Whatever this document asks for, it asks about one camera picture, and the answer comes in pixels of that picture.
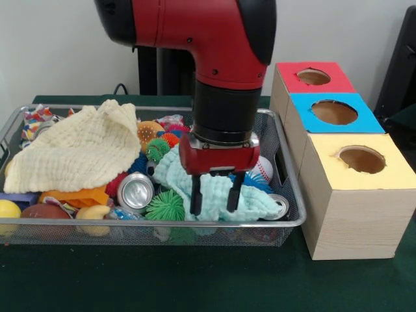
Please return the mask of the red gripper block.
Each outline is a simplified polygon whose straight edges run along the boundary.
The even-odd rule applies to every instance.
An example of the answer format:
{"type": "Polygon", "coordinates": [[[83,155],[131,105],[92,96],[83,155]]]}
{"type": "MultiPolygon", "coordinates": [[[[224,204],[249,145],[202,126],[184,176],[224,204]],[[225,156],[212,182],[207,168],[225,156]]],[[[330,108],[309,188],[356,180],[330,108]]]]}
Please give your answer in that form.
{"type": "Polygon", "coordinates": [[[260,154],[260,144],[257,135],[252,135],[246,143],[236,146],[220,146],[203,142],[194,135],[183,135],[179,141],[179,157],[186,173],[192,176],[192,194],[190,213],[200,215],[203,196],[200,192],[201,174],[217,172],[229,174],[233,185],[227,197],[227,211],[237,210],[241,187],[246,172],[257,163],[260,154]]]}

